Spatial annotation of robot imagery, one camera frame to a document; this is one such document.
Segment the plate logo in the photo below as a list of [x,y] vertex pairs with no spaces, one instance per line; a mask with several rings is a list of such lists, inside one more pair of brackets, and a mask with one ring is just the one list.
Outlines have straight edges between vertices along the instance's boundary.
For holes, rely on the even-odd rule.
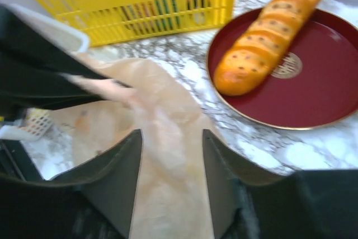
[[282,59],[282,62],[271,75],[275,78],[294,78],[302,71],[302,61],[294,53],[287,53],[287,55]]

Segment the bread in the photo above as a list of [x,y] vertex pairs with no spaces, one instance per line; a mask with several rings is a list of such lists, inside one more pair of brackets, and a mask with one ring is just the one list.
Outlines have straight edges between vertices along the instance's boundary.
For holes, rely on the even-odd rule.
[[252,91],[278,66],[320,0],[272,0],[233,44],[214,72],[224,95]]

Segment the white perforated basket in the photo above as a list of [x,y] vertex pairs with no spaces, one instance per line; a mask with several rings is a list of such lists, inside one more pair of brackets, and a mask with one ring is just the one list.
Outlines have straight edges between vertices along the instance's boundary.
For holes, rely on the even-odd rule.
[[[90,39],[85,33],[20,5],[11,4],[10,8],[18,12],[21,18],[36,31],[64,51],[80,53],[87,51]],[[47,110],[29,109],[26,126],[4,125],[0,128],[0,139],[35,141],[42,137],[52,124],[53,121]]]

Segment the white marble surface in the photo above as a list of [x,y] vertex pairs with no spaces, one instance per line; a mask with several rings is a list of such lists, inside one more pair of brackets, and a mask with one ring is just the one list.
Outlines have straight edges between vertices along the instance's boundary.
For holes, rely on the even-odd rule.
[[[269,0],[235,0],[234,14]],[[323,0],[319,8],[358,25],[358,7]],[[102,60],[150,58],[183,84],[208,114],[233,150],[279,174],[293,169],[358,167],[358,114],[334,126],[308,131],[268,128],[242,118],[215,95],[205,72],[205,54],[217,30],[163,36],[91,49]],[[71,140],[52,127],[36,142],[24,142],[42,175],[49,179],[71,168]]]

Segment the red plate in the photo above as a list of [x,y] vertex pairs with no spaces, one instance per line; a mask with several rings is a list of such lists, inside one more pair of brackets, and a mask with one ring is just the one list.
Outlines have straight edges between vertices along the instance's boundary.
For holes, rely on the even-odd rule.
[[[224,53],[260,11],[233,19],[217,33],[207,58],[211,82]],[[281,129],[311,129],[341,120],[358,109],[358,31],[316,10],[260,87],[243,96],[219,96],[239,114]]]

